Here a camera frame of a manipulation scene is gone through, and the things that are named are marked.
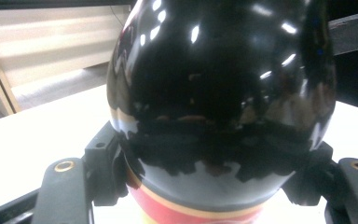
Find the floor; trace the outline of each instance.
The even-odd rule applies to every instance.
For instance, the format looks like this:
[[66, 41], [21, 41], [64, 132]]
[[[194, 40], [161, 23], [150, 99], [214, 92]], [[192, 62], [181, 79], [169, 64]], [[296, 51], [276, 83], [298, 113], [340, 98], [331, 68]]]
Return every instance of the floor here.
[[107, 63], [13, 88], [22, 110], [86, 91], [106, 83]]

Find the white table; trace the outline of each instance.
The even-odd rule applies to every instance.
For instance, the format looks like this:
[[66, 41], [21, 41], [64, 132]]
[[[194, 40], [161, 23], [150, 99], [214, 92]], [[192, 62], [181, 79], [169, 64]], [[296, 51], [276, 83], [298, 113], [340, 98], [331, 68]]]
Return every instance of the white table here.
[[[83, 155], [89, 140], [109, 120], [105, 86], [0, 119], [0, 205], [41, 185], [53, 162]], [[337, 102], [324, 138], [333, 159], [358, 158], [358, 108]], [[256, 223], [324, 223], [325, 200], [315, 207], [289, 203], [282, 191], [267, 204]], [[94, 209], [96, 223], [140, 223], [131, 196], [113, 207]]]

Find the gray floor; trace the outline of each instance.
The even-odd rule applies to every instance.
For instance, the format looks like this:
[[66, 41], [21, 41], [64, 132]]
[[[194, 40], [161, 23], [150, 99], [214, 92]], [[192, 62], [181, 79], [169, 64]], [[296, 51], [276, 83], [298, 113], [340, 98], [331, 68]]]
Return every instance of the gray floor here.
[[86, 91], [106, 83], [107, 63], [98, 64], [70, 74], [13, 88], [22, 110]]

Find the shiny black sphere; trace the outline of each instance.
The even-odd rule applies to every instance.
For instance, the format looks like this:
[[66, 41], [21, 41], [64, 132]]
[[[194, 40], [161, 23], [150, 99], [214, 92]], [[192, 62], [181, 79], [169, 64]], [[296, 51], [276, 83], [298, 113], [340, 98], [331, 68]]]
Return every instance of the shiny black sphere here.
[[210, 211], [262, 203], [334, 111], [325, 1], [138, 1], [107, 96], [129, 167], [158, 195]]

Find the black glossy object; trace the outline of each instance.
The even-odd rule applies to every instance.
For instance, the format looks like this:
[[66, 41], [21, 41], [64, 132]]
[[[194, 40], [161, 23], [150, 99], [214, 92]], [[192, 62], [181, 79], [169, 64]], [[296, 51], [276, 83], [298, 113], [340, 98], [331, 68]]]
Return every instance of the black glossy object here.
[[191, 208], [264, 202], [333, 113], [328, 37], [322, 0], [138, 1], [107, 81], [128, 165]]

